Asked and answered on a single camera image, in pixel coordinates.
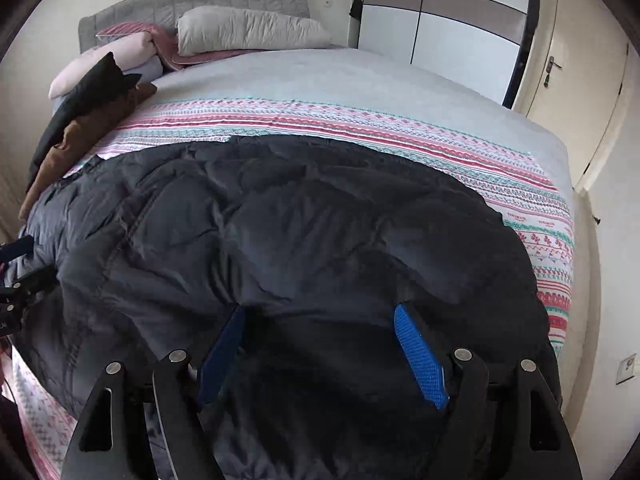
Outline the dark navy quilted puffer jacket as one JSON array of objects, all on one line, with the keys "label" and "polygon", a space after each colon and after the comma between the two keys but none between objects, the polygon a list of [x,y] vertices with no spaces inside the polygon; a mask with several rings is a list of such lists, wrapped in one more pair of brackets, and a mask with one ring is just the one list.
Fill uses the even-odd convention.
[{"label": "dark navy quilted puffer jacket", "polygon": [[204,426],[231,479],[410,479],[440,426],[393,330],[412,304],[491,364],[560,384],[532,264],[477,192],[436,169],[303,136],[149,148],[51,186],[10,278],[55,266],[18,353],[72,415],[109,362],[153,365],[247,313]]}]

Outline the cream bedroom door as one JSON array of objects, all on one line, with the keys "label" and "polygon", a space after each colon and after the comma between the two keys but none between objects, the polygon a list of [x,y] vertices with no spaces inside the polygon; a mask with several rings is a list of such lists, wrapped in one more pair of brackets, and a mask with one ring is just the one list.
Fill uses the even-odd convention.
[{"label": "cream bedroom door", "polygon": [[[544,69],[553,55],[563,69]],[[620,135],[628,107],[630,43],[601,0],[555,0],[544,66],[526,116],[565,145],[577,191],[597,179]]]}]

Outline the folded brown garment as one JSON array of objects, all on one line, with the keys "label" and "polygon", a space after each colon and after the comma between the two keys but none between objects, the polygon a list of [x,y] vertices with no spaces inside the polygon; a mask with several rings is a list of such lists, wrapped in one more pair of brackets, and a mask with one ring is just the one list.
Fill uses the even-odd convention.
[{"label": "folded brown garment", "polygon": [[64,129],[62,141],[54,144],[44,156],[18,214],[21,222],[28,219],[35,202],[50,185],[62,179],[99,140],[156,92],[155,84],[142,82],[88,115],[72,120]]}]

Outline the folded black garment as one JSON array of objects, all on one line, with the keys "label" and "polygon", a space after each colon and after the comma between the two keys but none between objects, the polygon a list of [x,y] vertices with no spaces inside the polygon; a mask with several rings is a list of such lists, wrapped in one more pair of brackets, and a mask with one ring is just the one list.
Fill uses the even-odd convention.
[{"label": "folded black garment", "polygon": [[124,74],[116,65],[114,54],[108,52],[68,92],[65,100],[53,114],[32,155],[28,166],[27,187],[34,183],[38,170],[52,146],[63,140],[64,130],[70,122],[86,116],[123,96],[141,80],[138,73]]}]

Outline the pink folded blanket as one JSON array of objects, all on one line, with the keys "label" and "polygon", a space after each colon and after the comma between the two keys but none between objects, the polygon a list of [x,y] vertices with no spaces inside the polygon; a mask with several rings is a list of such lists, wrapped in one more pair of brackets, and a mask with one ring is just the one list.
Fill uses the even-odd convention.
[{"label": "pink folded blanket", "polygon": [[171,70],[183,70],[189,66],[221,61],[226,58],[235,58],[239,55],[254,53],[254,50],[222,50],[183,56],[178,52],[178,39],[176,36],[169,35],[163,27],[160,27],[160,25],[145,22],[129,21],[112,25],[97,32],[96,39],[112,41],[116,38],[134,34],[135,32],[148,32],[151,35],[160,60]]}]

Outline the white grey pillow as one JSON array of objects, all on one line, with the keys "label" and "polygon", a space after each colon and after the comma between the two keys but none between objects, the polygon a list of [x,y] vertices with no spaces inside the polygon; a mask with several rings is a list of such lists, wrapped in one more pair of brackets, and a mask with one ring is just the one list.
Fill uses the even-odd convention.
[{"label": "white grey pillow", "polygon": [[178,19],[178,53],[323,49],[331,34],[311,18],[230,6],[198,6]]}]

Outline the white grey sliding wardrobe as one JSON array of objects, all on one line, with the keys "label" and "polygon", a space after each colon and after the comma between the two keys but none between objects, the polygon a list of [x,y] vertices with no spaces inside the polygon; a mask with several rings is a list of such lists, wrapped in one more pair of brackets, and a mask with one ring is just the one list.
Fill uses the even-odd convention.
[{"label": "white grey sliding wardrobe", "polygon": [[512,107],[539,0],[354,0],[358,47],[411,64]]}]

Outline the grey padded headboard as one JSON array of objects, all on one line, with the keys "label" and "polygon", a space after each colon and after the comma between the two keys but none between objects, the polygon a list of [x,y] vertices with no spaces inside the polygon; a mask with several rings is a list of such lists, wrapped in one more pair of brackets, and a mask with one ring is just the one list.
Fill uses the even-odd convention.
[{"label": "grey padded headboard", "polygon": [[308,0],[122,0],[79,21],[79,51],[98,46],[101,43],[98,38],[100,30],[123,22],[155,24],[172,34],[178,18],[198,6],[231,6],[278,12],[296,18],[310,17]]}]

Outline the white wall socket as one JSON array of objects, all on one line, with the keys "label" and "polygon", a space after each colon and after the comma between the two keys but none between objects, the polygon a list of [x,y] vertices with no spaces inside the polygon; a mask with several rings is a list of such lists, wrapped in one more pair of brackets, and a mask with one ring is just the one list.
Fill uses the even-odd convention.
[{"label": "white wall socket", "polygon": [[628,380],[635,378],[638,369],[639,357],[637,353],[634,353],[632,356],[628,356],[628,358],[620,362],[620,366],[616,373],[615,385],[621,385],[624,382],[628,382]]}]

